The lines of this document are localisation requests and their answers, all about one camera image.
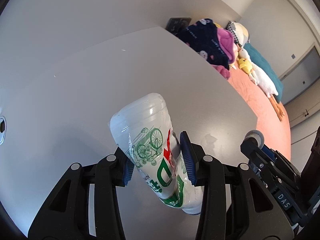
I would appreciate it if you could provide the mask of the white yogurt drink bottle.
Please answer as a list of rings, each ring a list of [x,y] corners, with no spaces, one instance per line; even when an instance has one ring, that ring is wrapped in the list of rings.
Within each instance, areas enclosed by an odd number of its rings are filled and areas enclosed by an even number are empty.
[[[161,202],[189,215],[201,212],[203,189],[188,178],[163,96],[150,93],[123,107],[112,116],[110,130]]]

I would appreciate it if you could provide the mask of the grey wardrobe door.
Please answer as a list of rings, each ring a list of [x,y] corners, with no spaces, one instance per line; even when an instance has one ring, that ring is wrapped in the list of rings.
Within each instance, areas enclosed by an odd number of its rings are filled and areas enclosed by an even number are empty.
[[[319,79],[319,53],[315,46],[282,79],[285,105],[306,91]]]

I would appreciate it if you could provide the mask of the yellow duck plush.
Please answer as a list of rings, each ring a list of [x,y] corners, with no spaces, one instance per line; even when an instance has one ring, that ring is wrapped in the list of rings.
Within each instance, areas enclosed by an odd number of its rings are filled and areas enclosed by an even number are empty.
[[[253,68],[252,64],[248,59],[240,58],[238,60],[238,67],[242,71],[244,71],[247,75],[251,74]]]

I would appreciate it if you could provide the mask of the teal pillow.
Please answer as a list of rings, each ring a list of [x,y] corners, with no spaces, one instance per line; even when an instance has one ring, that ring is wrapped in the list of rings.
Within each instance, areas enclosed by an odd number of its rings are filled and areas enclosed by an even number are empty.
[[[250,43],[246,43],[244,45],[244,49],[248,52],[251,60],[253,63],[255,63],[257,66],[259,66],[267,75],[268,77],[272,80],[274,83],[278,95],[275,96],[275,99],[277,103],[281,103],[281,99],[283,96],[283,84],[277,77],[276,73],[273,71],[271,68],[271,65],[268,63],[268,61],[257,51]]]

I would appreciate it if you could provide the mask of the pink fleece blanket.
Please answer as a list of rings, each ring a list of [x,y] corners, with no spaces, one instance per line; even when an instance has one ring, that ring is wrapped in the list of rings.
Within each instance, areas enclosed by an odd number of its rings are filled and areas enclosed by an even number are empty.
[[[234,43],[234,36],[226,29],[217,28],[219,46],[228,58],[228,66],[236,69],[234,63],[238,57],[238,48]],[[222,65],[212,65],[226,80],[231,76],[228,68]]]

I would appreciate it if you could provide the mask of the checkered pillow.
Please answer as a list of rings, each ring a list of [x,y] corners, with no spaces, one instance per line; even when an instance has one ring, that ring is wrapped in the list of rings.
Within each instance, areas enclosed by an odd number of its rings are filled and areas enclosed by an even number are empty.
[[[233,35],[234,43],[240,48],[244,47],[244,45],[249,42],[249,32],[242,24],[229,21],[226,30]]]

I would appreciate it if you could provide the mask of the navy patterned blanket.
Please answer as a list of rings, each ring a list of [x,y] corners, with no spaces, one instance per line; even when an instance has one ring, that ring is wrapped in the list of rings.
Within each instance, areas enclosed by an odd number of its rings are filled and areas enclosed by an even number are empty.
[[[229,69],[228,58],[219,46],[217,28],[213,20],[204,18],[186,27],[176,36],[209,64],[222,65]]]

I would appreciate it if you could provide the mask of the black wall socket panel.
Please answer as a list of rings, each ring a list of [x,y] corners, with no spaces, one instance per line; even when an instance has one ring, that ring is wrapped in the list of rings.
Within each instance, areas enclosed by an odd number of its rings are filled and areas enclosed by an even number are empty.
[[[172,17],[167,22],[165,29],[168,32],[176,35],[178,32],[188,27],[190,22],[191,22],[191,18],[189,17],[182,17],[182,18]]]

